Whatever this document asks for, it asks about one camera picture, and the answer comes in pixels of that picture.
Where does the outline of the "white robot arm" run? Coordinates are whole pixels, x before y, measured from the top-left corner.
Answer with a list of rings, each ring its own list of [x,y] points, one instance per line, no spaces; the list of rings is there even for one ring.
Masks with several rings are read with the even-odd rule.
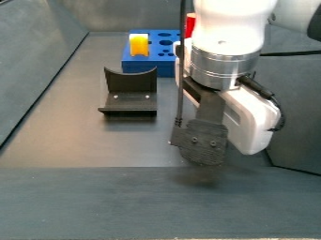
[[[170,144],[180,156],[218,165],[230,143],[245,155],[263,150],[285,126],[273,92],[254,80],[269,24],[321,42],[321,0],[192,0],[195,19],[174,43],[178,97],[196,106],[188,123],[175,117]]]

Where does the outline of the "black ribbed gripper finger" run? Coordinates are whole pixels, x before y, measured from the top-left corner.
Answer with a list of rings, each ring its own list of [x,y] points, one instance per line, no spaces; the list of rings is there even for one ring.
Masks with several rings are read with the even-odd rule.
[[[200,165],[215,166],[224,160],[228,130],[223,125],[224,100],[214,92],[200,95],[195,118],[186,127],[174,127],[170,144],[180,156]]]

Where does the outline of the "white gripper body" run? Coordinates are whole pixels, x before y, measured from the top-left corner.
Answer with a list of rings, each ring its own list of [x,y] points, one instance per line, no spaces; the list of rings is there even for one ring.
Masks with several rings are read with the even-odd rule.
[[[281,128],[281,106],[273,93],[251,77],[257,55],[204,52],[188,40],[172,44],[178,99],[199,107],[200,95],[214,92],[224,100],[227,144],[245,155],[263,150]]]

